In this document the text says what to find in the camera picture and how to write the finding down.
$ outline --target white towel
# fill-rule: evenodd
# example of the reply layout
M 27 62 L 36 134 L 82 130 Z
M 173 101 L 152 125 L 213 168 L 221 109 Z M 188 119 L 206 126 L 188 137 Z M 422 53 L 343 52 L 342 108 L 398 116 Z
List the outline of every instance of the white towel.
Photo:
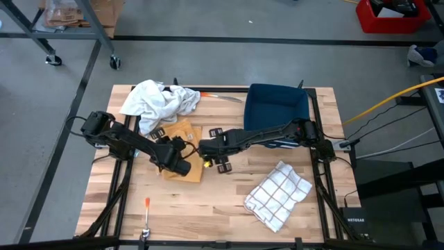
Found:
M 276 233 L 290 216 L 295 204 L 301 202 L 310 189 L 310 182 L 300 178 L 291 165 L 280 161 L 246 197 L 244 206 Z
M 121 114 L 140 115 L 140 132 L 148 135 L 160 121 L 177 122 L 177 114 L 188 115 L 196 109 L 200 92 L 177 85 L 170 91 L 153 80 L 137 84 L 120 109 Z

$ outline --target wooden table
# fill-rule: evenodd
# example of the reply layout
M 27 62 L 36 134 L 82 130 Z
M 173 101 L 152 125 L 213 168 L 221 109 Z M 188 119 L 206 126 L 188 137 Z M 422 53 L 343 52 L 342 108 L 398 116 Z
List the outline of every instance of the wooden table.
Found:
M 125 116 L 119 114 L 119 110 L 131 87 L 131 85 L 115 85 L 112 89 L 107 111 L 115 115 L 117 121 L 121 123 Z M 317 87 L 316 93 L 325 134 L 334 137 L 343 136 L 333 89 Z M 246 100 L 246 93 L 218 94 Z M 197 109 L 186 118 L 192 126 L 202 127 L 202 136 L 205 139 L 209 138 L 208 131 L 211 128 L 222 127 L 224 130 L 243 128 L 244 105 L 244 103 L 203 97 Z M 311 102 L 310 114 L 314 120 Z M 97 150 L 96 158 L 106 154 L 108 154 L 107 149 Z M 348 154 L 342 151 L 336 151 L 336 155 L 350 160 Z M 296 204 L 290 218 L 277 233 L 265 227 L 243 206 L 246 195 L 280 160 L 292 165 L 297 174 L 314 186 L 308 148 L 267 149 L 253 145 L 247 151 L 230 156 L 232 172 L 219 174 L 215 167 L 204 169 L 201 183 L 197 184 L 163 180 L 156 174 L 157 167 L 148 159 L 148 155 L 141 153 L 133 164 L 120 236 L 122 240 L 139 239 L 144 227 L 144 200 L 150 197 L 148 216 L 150 240 L 294 242 L 296 237 L 300 237 L 303 242 L 324 241 L 314 187 L 307 198 Z M 115 159 L 106 158 L 92 166 L 76 235 L 86 231 L 105 207 L 114 163 Z M 344 195 L 356 190 L 353 171 L 349 164 L 342 160 L 332 162 L 331 170 L 336 200 L 338 206 L 343 206 Z M 347 196 L 347 202 L 349 206 L 360 206 L 357 192 Z M 334 235 L 333 217 L 328 206 L 325 207 L 330 235 Z M 114 208 L 111 217 L 110 235 L 114 230 L 116 210 Z

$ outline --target checkered dish towel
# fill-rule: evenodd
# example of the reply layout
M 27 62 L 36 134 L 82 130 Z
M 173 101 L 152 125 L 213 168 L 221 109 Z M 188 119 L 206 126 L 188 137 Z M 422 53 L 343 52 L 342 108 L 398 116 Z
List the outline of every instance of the checkered dish towel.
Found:
M 291 165 L 280 161 L 246 197 L 244 206 L 276 233 L 290 216 L 295 204 L 301 202 L 310 189 L 310 182 L 300 178 Z

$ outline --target gray floor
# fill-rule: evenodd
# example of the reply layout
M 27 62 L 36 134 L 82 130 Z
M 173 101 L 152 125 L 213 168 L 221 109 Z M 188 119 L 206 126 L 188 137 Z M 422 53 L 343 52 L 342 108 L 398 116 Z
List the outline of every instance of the gray floor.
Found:
M 15 3 L 28 18 L 36 12 L 27 1 Z M 2 12 L 0 19 L 3 21 L 1 31 L 18 31 Z M 355 5 L 339 0 L 132 0 L 125 5 L 117 34 L 441 39 L 433 21 L 413 35 L 364 34 L 357 22 Z M 0 200 L 4 201 L 0 205 L 0 244 L 17 240 L 93 44 L 93 41 L 52 40 L 51 45 L 58 50 L 65 65 L 50 67 L 42 63 L 45 55 L 30 40 L 0 40 L 0 114 L 3 117 L 0 156 L 5 159 L 0 167 L 0 188 L 7 190 L 0 194 Z M 104 110 L 114 84 L 136 84 L 146 79 L 171 83 L 178 77 L 183 85 L 295 86 L 304 79 L 306 86 L 334 87 L 341 118 L 345 121 L 387 96 L 417 84 L 421 74 L 444 70 L 407 68 L 406 48 L 124 41 L 114 45 L 122 57 L 122 68 L 112 71 L 108 66 L 109 52 L 101 49 L 79 115 Z M 366 131 L 415 109 L 396 108 L 374 121 Z M 346 134 L 351 134 L 364 121 L 346 126 Z M 366 137 L 357 147 L 357 153 L 387 149 L 432 126 L 427 112 L 422 111 Z M 436 139 L 433 132 L 416 143 Z M 441 158 L 442 153 L 441 146 L 435 144 L 379 158 L 420 165 Z M 83 139 L 69 138 L 33 241 L 73 235 L 93 157 L 94 149 Z M 442 210 L 432 210 L 431 214 L 442 240 Z

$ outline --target blue bin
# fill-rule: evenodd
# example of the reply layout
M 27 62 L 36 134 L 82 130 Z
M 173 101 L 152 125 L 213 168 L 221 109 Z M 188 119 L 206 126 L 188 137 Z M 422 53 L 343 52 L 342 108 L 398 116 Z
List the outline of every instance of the blue bin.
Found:
M 244 112 L 246 131 L 284 125 L 295 118 L 310 119 L 308 94 L 305 90 L 261 83 L 253 83 L 250 86 Z M 263 145 L 270 149 L 299 147 L 293 140 L 288 139 Z

